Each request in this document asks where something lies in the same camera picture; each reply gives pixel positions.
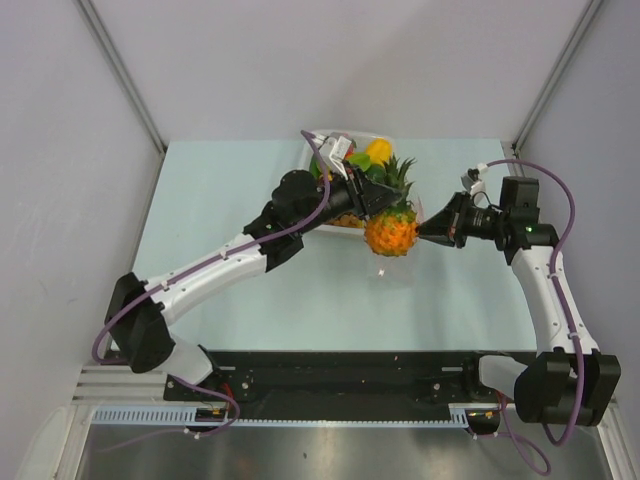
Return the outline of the orange pineapple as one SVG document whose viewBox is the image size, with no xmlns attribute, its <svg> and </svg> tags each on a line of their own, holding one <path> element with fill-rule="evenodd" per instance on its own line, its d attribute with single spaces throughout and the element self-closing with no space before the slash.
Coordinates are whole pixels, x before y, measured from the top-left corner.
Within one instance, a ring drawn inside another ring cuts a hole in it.
<svg viewBox="0 0 640 480">
<path fill-rule="evenodd" d="M 412 182 L 407 173 L 414 158 L 400 161 L 395 155 L 384 165 L 384 181 L 388 186 L 402 188 Z M 389 208 L 365 224 L 365 241 L 374 254 L 385 257 L 406 256 L 417 240 L 417 212 L 409 195 L 404 204 Z"/>
</svg>

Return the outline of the green leaf vegetable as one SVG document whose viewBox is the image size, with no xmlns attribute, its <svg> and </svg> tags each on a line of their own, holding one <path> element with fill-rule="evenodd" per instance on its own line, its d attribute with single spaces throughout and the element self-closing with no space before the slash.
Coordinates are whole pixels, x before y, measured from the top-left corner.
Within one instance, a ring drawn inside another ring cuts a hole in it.
<svg viewBox="0 0 640 480">
<path fill-rule="evenodd" d="M 370 156 L 365 152 L 352 153 L 346 158 L 346 161 L 366 172 L 372 165 Z"/>
</svg>

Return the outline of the clear zip top bag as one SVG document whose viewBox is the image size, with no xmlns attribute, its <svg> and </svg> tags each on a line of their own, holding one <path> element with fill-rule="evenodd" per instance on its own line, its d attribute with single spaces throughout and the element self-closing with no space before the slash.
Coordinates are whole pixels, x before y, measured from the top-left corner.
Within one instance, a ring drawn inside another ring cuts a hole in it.
<svg viewBox="0 0 640 480">
<path fill-rule="evenodd" d="M 378 284 L 410 286 L 414 283 L 412 253 L 418 242 L 417 227 L 424 220 L 421 199 L 416 194 L 370 219 L 364 241 L 373 254 L 372 280 Z"/>
</svg>

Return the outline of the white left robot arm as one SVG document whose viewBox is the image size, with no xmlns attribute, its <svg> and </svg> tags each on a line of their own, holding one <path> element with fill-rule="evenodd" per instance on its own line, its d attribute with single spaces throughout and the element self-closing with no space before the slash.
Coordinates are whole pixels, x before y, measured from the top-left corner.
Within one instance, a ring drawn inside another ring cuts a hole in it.
<svg viewBox="0 0 640 480">
<path fill-rule="evenodd" d="M 215 253 L 185 267 L 141 280 L 129 272 L 115 283 L 105 327 L 136 374 L 153 370 L 186 381 L 197 398 L 214 397 L 221 376 L 205 350 L 169 327 L 221 290 L 268 273 L 295 256 L 305 233 L 343 214 L 369 219 L 396 205 L 400 189 L 376 182 L 358 167 L 322 185 L 293 170 L 273 190 L 261 214 Z"/>
</svg>

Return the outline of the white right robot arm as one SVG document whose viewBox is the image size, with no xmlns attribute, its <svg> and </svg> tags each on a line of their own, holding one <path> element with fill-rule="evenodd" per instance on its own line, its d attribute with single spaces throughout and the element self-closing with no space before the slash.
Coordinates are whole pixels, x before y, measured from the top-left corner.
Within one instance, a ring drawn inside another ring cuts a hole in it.
<svg viewBox="0 0 640 480">
<path fill-rule="evenodd" d="M 488 240 L 517 278 L 534 327 L 537 353 L 529 363 L 484 354 L 463 373 L 473 401 L 495 391 L 512 399 L 519 418 L 542 425 L 596 426 L 621 376 L 616 356 L 601 352 L 589 334 L 566 280 L 559 237 L 540 222 L 539 182 L 506 177 L 498 204 L 480 207 L 476 193 L 457 192 L 417 228 L 419 238 L 462 248 L 468 238 Z"/>
</svg>

